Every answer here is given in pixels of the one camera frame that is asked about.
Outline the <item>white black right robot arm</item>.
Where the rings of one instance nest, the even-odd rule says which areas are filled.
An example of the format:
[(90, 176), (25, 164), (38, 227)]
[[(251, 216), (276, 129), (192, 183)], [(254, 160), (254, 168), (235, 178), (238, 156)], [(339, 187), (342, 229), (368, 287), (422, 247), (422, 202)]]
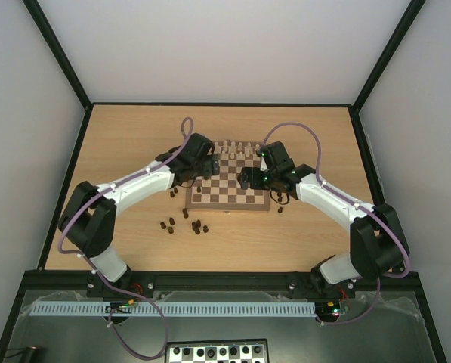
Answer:
[(284, 194), (309, 204), (336, 221), (349, 235), (349, 250), (314, 266), (310, 283), (329, 296), (350, 279), (392, 276), (403, 264), (409, 269), (409, 247), (395, 209), (375, 206), (346, 194), (306, 164), (295, 165), (284, 145), (274, 142), (258, 151), (259, 167), (244, 167), (237, 180), (243, 189)]

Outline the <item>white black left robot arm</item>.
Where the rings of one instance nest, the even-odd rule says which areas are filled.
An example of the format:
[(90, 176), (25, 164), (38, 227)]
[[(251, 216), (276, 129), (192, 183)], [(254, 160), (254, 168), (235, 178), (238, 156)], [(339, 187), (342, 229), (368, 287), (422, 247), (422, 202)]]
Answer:
[(112, 245), (117, 217), (127, 208), (162, 191), (219, 173), (215, 145), (193, 133), (179, 147), (158, 155), (144, 168), (101, 185), (79, 183), (58, 222), (61, 235), (77, 247), (92, 268), (115, 283), (128, 270)]

